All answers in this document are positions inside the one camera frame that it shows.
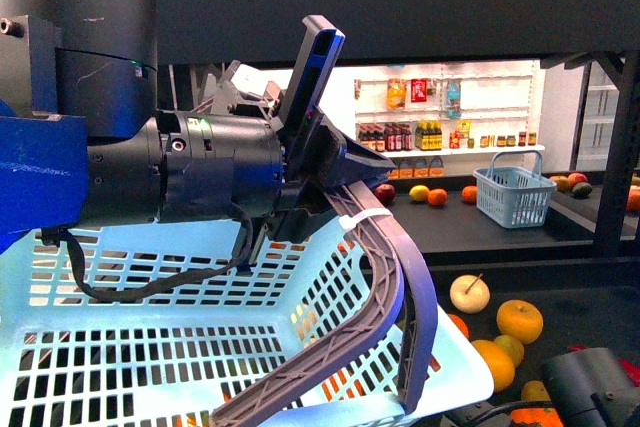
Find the basket handle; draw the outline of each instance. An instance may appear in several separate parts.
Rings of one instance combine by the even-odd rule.
[[[523,155],[523,154],[536,154],[536,163],[533,165],[533,170],[531,173],[533,175],[536,175],[539,179],[542,175],[542,155],[540,154],[540,152],[533,149],[521,150],[520,152],[498,152],[496,155],[493,156],[493,159],[491,159],[491,164],[489,164],[489,169],[487,170],[487,177],[489,179],[493,178],[493,167],[498,157],[502,155]]]

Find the avocado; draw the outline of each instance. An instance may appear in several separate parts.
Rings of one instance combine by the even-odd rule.
[[[571,189],[571,193],[576,199],[586,199],[592,191],[593,187],[588,182],[579,182]]]

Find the light blue plastic basket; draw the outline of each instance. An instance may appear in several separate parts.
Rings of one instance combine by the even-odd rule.
[[[74,233],[86,280],[122,289],[223,263],[237,230],[220,221]],[[300,245],[266,242],[250,277],[232,273],[138,304],[105,305],[78,291],[66,249],[29,235],[0,256],[0,426],[206,426],[225,398],[360,307],[369,294],[361,255],[333,221]],[[440,368],[430,370],[411,416],[395,395],[394,326],[341,375],[263,425],[410,425],[487,398],[486,366],[441,310],[439,322]]]
[[[536,154],[533,170],[521,167],[495,167],[502,155]],[[473,173],[478,187],[476,206],[507,229],[544,225],[551,193],[556,183],[542,177],[542,156],[536,150],[500,152],[491,159],[488,169]]]

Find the shelf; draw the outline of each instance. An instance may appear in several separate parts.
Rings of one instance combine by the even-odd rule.
[[[584,119],[582,122],[584,125],[597,125],[597,124],[613,124],[615,119],[612,117],[602,117],[600,119]]]
[[[450,155],[477,155],[477,154],[497,154],[498,152],[526,152],[528,150],[535,150],[537,152],[544,151],[544,145],[532,145],[530,147],[485,147],[485,148],[473,148],[473,149],[442,149],[442,150],[407,150],[401,152],[383,152],[385,156],[390,159],[404,159],[409,157],[440,157]]]
[[[615,85],[590,85],[587,89],[589,92],[599,92],[602,90],[618,90]]]

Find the white cable tie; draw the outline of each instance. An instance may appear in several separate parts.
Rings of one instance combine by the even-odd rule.
[[[353,217],[349,217],[348,215],[343,215],[338,219],[340,222],[340,227],[345,232],[351,232],[356,228],[360,222],[364,219],[368,219],[369,217],[373,217],[375,215],[393,215],[389,209],[383,209],[382,207],[376,207],[374,209],[363,210],[362,212],[354,215]]]

